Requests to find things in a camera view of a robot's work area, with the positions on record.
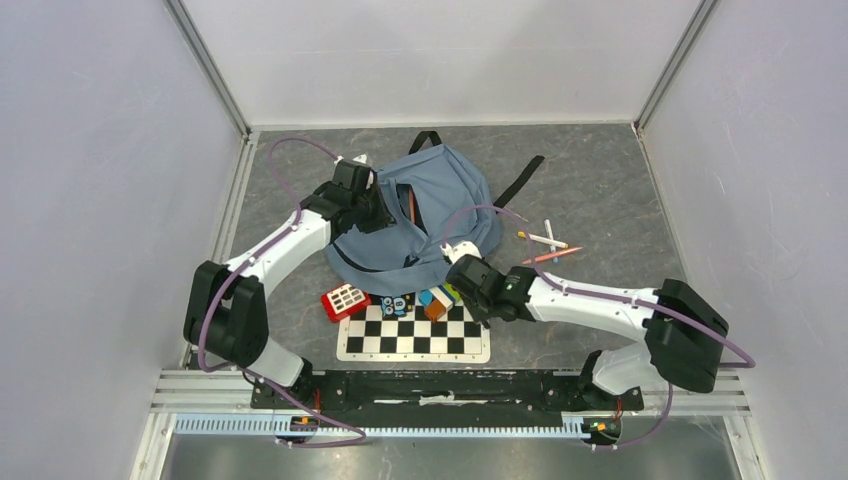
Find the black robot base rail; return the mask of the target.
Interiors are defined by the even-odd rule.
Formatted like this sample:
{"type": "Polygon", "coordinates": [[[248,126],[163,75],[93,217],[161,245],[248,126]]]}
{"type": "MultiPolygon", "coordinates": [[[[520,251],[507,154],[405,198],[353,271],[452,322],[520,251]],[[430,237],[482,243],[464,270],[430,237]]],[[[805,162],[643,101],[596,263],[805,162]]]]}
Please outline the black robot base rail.
{"type": "Polygon", "coordinates": [[[484,438],[563,434],[602,445],[642,391],[610,394],[588,375],[557,370],[342,371],[308,373],[283,389],[247,376],[256,410],[286,410],[279,444],[328,448],[387,437],[484,438]]]}

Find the orange yellow marker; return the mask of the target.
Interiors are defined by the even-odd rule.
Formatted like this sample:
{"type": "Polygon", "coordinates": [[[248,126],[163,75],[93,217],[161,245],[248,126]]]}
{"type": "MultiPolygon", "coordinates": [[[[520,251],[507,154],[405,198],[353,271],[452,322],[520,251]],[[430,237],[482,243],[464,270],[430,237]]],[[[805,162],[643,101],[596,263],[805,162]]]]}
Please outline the orange yellow marker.
{"type": "Polygon", "coordinates": [[[565,242],[558,241],[558,240],[551,239],[551,238],[544,237],[544,236],[540,236],[540,235],[526,233],[524,231],[519,231],[517,233],[517,235],[520,238],[529,239],[529,240],[532,240],[534,242],[541,243],[541,244],[544,244],[544,245],[548,245],[548,246],[551,246],[551,247],[554,247],[554,248],[567,249],[569,247],[569,245],[565,242]]]}

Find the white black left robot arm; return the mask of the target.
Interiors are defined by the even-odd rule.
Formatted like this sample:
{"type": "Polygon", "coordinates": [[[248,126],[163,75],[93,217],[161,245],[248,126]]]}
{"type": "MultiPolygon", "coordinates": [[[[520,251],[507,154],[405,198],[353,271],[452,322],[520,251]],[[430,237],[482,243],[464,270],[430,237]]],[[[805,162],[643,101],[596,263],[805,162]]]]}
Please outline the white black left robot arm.
{"type": "Polygon", "coordinates": [[[353,227],[380,230],[392,217],[367,157],[339,159],[331,180],[304,199],[281,227],[257,246],[224,264],[203,262],[195,271],[183,336],[198,348],[198,363],[213,371],[206,356],[276,383],[290,407],[314,394],[311,365],[271,339],[266,301],[274,289],[311,255],[353,227]]]}

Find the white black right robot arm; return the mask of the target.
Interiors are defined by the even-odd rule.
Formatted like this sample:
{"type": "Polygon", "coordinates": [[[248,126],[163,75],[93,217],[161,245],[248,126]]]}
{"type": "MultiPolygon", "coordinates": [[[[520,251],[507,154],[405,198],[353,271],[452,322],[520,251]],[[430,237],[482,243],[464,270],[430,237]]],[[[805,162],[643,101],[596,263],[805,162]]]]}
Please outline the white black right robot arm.
{"type": "Polygon", "coordinates": [[[529,266],[503,274],[471,255],[450,267],[447,281],[482,322],[568,323],[629,339],[625,347],[586,360],[577,392],[591,408],[660,381],[695,393],[714,389],[729,326],[683,281],[667,279],[658,289],[617,289],[568,282],[529,266]]]}

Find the blue grey backpack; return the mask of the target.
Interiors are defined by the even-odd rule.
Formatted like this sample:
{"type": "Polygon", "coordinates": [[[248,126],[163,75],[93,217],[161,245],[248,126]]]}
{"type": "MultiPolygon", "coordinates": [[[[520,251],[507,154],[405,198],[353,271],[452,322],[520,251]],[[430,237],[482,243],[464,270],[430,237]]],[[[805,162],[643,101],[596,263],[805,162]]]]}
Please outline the blue grey backpack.
{"type": "Polygon", "coordinates": [[[498,215],[544,158],[535,156],[498,197],[486,177],[434,131],[422,131],[407,156],[377,170],[377,184],[396,224],[340,235],[324,252],[335,273],[369,294],[400,296],[445,282],[450,265],[440,245],[471,241],[482,255],[500,243],[498,215]],[[409,219],[407,190],[415,196],[417,224],[409,219]]]}

